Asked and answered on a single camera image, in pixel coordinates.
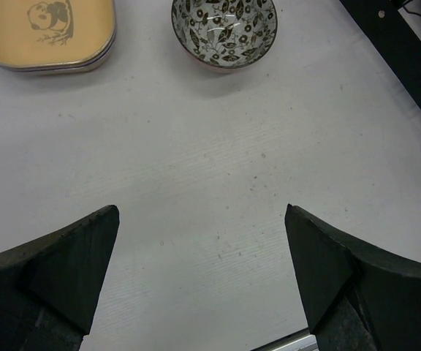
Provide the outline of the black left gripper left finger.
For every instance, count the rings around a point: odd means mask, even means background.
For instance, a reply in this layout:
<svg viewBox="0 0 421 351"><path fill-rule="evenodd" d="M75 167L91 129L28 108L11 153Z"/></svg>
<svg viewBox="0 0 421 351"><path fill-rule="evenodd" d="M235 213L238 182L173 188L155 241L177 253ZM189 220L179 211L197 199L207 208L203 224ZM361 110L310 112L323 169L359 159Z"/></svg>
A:
<svg viewBox="0 0 421 351"><path fill-rule="evenodd" d="M119 228L107 205L0 253L0 350L79 350Z"/></svg>

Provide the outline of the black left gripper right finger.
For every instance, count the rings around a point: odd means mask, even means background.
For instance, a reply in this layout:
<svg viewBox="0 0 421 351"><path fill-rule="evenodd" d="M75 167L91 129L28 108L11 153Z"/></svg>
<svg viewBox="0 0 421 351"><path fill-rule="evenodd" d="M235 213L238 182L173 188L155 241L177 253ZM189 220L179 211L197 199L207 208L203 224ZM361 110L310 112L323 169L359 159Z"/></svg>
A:
<svg viewBox="0 0 421 351"><path fill-rule="evenodd" d="M299 206L285 226L308 329L320 350L421 350L421 263Z"/></svg>

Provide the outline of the yellow panda plate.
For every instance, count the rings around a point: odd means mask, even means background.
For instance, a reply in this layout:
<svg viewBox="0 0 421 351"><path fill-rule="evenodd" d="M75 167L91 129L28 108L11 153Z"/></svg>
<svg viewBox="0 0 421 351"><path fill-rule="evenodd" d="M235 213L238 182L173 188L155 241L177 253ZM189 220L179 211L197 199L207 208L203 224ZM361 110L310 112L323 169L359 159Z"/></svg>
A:
<svg viewBox="0 0 421 351"><path fill-rule="evenodd" d="M0 67L79 64L116 31L113 0L0 1Z"/></svg>

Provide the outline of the pink floral-inside bowl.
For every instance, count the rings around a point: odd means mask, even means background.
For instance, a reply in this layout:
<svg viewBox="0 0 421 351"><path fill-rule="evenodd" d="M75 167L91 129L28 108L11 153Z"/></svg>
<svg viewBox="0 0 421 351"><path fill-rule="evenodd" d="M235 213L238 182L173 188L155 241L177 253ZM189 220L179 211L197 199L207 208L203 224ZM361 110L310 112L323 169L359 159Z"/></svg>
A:
<svg viewBox="0 0 421 351"><path fill-rule="evenodd" d="M258 62L278 31L276 6L268 0L174 0L174 34L197 62L221 72Z"/></svg>

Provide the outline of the purple panda plate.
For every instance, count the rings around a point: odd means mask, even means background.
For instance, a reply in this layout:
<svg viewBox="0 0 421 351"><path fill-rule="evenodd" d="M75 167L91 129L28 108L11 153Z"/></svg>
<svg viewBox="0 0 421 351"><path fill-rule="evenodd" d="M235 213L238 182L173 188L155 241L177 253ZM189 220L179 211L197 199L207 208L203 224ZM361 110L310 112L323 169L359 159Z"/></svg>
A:
<svg viewBox="0 0 421 351"><path fill-rule="evenodd" d="M55 66L48 67L35 67L35 68L25 68L25 69L11 69L12 72L19 72L23 74L35 74L35 75L54 75L70 72L90 72L93 69L96 69L104 61L106 61L110 55L110 51L115 43L116 31L113 32L112 37L105 46L105 48L95 57L87 61L81 62L79 64L60 64Z"/></svg>

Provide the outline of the aluminium mounting rail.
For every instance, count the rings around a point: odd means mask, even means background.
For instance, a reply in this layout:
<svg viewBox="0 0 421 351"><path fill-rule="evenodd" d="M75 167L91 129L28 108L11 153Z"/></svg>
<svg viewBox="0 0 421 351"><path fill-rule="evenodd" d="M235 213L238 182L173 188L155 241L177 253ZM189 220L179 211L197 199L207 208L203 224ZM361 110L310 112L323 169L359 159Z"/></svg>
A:
<svg viewBox="0 0 421 351"><path fill-rule="evenodd" d="M316 337L308 330L301 330L252 351L314 351L318 349Z"/></svg>

